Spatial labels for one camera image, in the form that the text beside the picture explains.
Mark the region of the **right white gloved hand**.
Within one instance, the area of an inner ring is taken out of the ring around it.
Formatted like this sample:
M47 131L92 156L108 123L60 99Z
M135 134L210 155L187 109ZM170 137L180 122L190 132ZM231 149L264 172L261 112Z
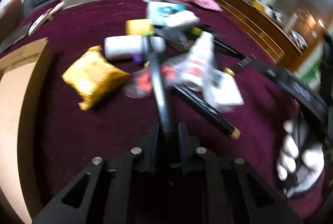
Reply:
M300 141L309 136L309 126L305 121L287 120L283 124L286 135L283 139L276 170L280 181L295 175L296 186L285 186L283 193L290 199L295 194L309 190L319 179L324 169L324 153L321 143L313 143L301 150Z

